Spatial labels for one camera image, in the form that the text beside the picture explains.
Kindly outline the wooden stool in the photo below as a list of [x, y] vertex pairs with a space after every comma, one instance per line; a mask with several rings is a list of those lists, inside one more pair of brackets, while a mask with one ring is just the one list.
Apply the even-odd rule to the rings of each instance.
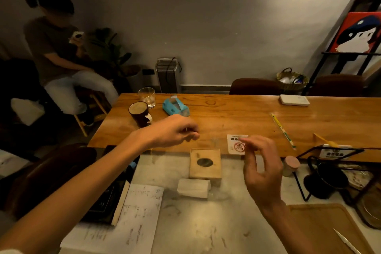
[[107, 117], [107, 109], [110, 110], [111, 107], [103, 93], [81, 86], [75, 86], [74, 90], [78, 99], [86, 104], [94, 118], [94, 122], [103, 121]]

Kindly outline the person's right hand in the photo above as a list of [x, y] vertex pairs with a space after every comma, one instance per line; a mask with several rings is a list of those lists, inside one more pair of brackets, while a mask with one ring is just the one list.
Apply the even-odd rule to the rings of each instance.
[[245, 152], [259, 151], [263, 158], [264, 171], [257, 169], [254, 184], [246, 184], [247, 190], [257, 206], [270, 204], [281, 199], [283, 164], [275, 142], [264, 136], [249, 136], [240, 138], [245, 143]]

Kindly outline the glass plate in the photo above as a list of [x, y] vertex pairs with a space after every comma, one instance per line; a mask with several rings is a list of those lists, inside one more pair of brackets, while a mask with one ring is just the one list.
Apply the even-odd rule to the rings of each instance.
[[356, 204], [361, 219], [369, 227], [381, 230], [381, 186], [370, 188]]

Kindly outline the wooden tissue box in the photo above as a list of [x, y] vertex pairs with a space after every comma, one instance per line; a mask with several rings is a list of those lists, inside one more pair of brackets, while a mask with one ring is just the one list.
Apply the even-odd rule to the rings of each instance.
[[192, 149], [189, 178], [220, 181], [222, 179], [221, 151]]

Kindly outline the yellow wrapped straw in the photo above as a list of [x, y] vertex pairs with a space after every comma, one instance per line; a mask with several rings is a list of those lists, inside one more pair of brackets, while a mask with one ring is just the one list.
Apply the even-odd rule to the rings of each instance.
[[290, 138], [290, 136], [288, 135], [288, 133], [286, 132], [286, 130], [284, 129], [284, 127], [282, 126], [282, 124], [280, 123], [280, 121], [278, 120], [278, 118], [274, 115], [274, 113], [269, 113], [269, 115], [272, 117], [273, 121], [275, 122], [275, 124], [278, 126], [278, 128], [280, 129], [280, 131], [283, 133], [283, 135], [285, 136], [285, 138], [287, 139], [287, 141], [289, 142], [291, 148], [296, 151], [297, 150], [297, 146], [294, 144], [294, 142], [292, 141], [292, 139]]

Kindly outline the brown leather chair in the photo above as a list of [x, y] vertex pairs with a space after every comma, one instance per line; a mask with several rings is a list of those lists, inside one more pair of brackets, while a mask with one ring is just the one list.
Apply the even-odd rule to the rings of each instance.
[[21, 219], [96, 158], [96, 149], [83, 143], [51, 151], [0, 180], [0, 211]]

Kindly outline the person's left forearm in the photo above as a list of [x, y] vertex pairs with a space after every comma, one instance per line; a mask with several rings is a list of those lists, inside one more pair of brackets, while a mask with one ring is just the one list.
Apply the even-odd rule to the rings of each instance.
[[151, 147], [148, 136], [130, 135], [15, 223], [0, 237], [0, 254], [48, 254], [59, 247], [107, 187]]

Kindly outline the clear drinking glass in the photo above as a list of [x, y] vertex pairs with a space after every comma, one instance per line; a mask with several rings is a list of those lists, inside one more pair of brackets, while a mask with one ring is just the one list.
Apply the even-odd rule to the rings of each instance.
[[145, 87], [138, 91], [139, 98], [142, 102], [148, 105], [148, 108], [154, 108], [156, 105], [155, 89], [151, 87]]

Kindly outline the white bag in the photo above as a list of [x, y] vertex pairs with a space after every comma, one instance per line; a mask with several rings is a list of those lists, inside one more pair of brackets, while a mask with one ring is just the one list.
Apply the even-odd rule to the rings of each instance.
[[12, 98], [11, 108], [26, 126], [31, 126], [45, 114], [43, 105], [27, 99]]

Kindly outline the white table sign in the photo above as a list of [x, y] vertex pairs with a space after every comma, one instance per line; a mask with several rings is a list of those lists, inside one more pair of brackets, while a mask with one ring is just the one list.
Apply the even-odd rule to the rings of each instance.
[[341, 158], [343, 156], [349, 155], [352, 152], [353, 147], [351, 146], [344, 146], [340, 145], [340, 148], [333, 148], [333, 149], [322, 149], [319, 154], [319, 158], [322, 159], [336, 159], [336, 158]]

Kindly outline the person's left hand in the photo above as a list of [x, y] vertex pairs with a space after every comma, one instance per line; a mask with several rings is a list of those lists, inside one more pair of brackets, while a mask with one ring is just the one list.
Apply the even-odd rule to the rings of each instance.
[[190, 117], [179, 114], [166, 117], [150, 126], [137, 130], [136, 138], [143, 142], [146, 149], [166, 148], [180, 145], [183, 141], [176, 140], [179, 132], [198, 132], [198, 124]]

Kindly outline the wooden tray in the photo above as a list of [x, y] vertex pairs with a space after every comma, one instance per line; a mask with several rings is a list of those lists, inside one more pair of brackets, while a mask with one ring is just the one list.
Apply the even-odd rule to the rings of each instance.
[[334, 229], [361, 254], [375, 254], [348, 210], [341, 204], [297, 204], [288, 208], [319, 254], [354, 254]]

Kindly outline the brown padded chair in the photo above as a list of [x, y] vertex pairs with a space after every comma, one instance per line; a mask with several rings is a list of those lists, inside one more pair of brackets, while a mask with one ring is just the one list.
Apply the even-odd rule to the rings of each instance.
[[314, 97], [360, 97], [364, 90], [361, 76], [352, 74], [330, 74], [318, 77], [308, 90]]
[[279, 96], [282, 90], [276, 81], [260, 78], [239, 78], [233, 81], [230, 95], [274, 95]]

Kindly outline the red cartoon painting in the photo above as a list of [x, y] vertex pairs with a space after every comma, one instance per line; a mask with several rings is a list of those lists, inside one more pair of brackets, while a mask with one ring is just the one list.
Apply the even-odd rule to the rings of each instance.
[[370, 53], [381, 35], [381, 11], [350, 12], [341, 24], [330, 53]]

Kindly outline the flat white box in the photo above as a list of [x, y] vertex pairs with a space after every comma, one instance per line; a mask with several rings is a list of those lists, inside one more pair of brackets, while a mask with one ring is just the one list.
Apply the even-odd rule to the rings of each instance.
[[310, 102], [308, 101], [308, 99], [302, 95], [281, 94], [279, 96], [279, 99], [283, 105], [303, 106], [303, 107], [307, 107], [310, 105]]

